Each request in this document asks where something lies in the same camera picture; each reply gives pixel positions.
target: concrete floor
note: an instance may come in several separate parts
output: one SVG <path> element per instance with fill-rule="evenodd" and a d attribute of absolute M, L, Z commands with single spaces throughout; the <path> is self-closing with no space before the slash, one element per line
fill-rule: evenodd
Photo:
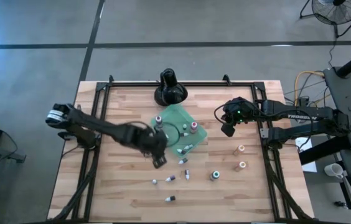
<path fill-rule="evenodd" d="M 0 0 L 0 45 L 87 44 L 98 2 Z M 107 0 L 96 43 L 298 41 L 307 46 L 94 49 L 86 80 L 107 80 L 109 75 L 156 80 L 171 67 L 179 80 L 219 80 L 228 74 L 232 80 L 281 80 L 284 92 L 292 91 L 300 71 L 329 67 L 332 47 L 331 26 L 315 18 L 298 19 L 304 3 Z M 351 41 L 351 30 L 340 40 Z M 323 41 L 328 45 L 317 45 Z M 0 50 L 0 129 L 27 154 L 24 164 L 7 161 L 1 172 L 0 223 L 45 220 L 63 141 L 44 119 L 54 103 L 73 102 L 85 56 L 86 49 Z M 343 65 L 351 59 L 351 45 L 336 46 L 333 56 L 333 65 Z M 312 77 L 308 84 L 320 80 Z M 324 89 L 321 83 L 302 95 L 316 100 Z M 331 98 L 326 102 L 333 105 Z M 351 220 L 351 211 L 332 205 L 343 200 L 338 185 L 307 185 L 317 218 Z"/>

